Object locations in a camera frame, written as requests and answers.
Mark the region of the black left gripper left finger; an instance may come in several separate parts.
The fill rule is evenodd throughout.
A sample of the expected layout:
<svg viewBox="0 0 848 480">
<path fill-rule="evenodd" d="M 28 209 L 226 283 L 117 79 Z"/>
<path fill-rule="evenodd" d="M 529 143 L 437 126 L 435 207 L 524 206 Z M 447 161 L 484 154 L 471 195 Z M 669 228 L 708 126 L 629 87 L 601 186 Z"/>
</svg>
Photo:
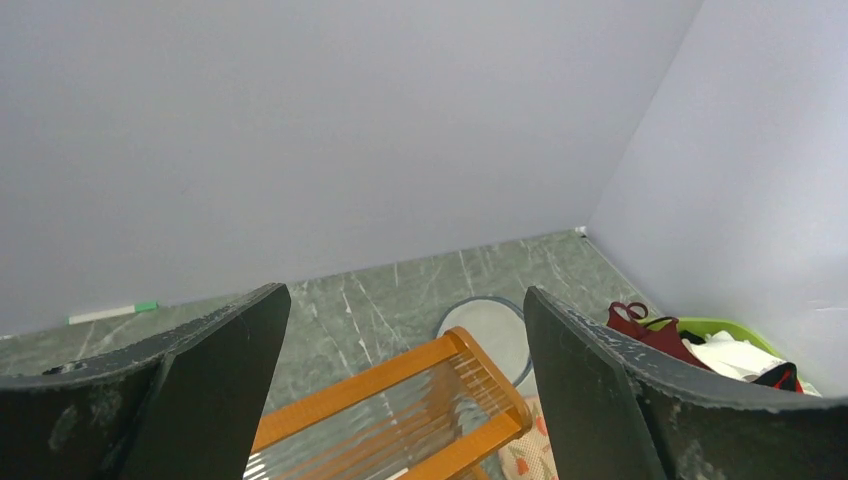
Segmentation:
<svg viewBox="0 0 848 480">
<path fill-rule="evenodd" d="M 5 479 L 239 479 L 291 309 L 269 283 L 171 330 L 1 380 Z"/>
</svg>

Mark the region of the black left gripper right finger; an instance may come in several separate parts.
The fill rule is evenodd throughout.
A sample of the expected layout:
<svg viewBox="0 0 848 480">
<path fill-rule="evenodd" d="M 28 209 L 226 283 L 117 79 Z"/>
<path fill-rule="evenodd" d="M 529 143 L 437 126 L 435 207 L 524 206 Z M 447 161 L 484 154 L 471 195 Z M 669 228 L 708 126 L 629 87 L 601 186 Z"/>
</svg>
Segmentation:
<svg viewBox="0 0 848 480">
<path fill-rule="evenodd" d="M 843 479 L 847 401 L 744 383 L 532 287 L 524 316 L 564 479 Z"/>
</svg>

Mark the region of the floral mesh bra laundry bag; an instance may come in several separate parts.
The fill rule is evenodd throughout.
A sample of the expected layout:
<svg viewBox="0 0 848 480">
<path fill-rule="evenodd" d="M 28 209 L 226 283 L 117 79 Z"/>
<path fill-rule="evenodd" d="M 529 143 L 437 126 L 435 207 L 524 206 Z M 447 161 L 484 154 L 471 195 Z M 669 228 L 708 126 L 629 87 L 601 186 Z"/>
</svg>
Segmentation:
<svg viewBox="0 0 848 480">
<path fill-rule="evenodd" d="M 525 400 L 533 420 L 532 428 L 498 451 L 503 475 L 512 480 L 559 480 L 540 398 L 533 396 Z"/>
</svg>

